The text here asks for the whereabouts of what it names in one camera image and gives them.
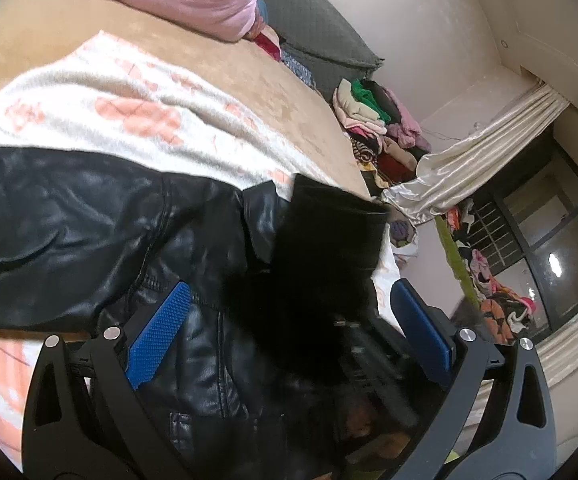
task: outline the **bed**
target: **bed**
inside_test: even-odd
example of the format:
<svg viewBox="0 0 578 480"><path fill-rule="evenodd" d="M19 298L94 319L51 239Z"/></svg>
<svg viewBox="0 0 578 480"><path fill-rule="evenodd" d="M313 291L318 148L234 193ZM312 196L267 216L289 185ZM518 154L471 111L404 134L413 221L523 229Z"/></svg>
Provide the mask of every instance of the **bed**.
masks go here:
<svg viewBox="0 0 578 480"><path fill-rule="evenodd" d="M331 108L288 68L249 41L221 43L114 0L0 0L0 90L21 73L67 56L101 30L233 96L338 186L368 197ZM22 416L44 337L0 332L0 464L10 475L17 471L9 460L20 466L15 421Z"/></svg>

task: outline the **cream satin curtain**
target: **cream satin curtain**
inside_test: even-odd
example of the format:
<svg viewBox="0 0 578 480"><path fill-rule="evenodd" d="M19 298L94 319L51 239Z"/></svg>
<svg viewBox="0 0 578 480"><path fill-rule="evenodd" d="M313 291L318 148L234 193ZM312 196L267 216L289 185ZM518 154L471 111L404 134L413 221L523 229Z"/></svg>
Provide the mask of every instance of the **cream satin curtain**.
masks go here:
<svg viewBox="0 0 578 480"><path fill-rule="evenodd" d="M384 190L383 200L400 209L414 225L447 212L485 184L568 105L562 95L542 84L489 126L443 152L425 155L416 168L417 178Z"/></svg>

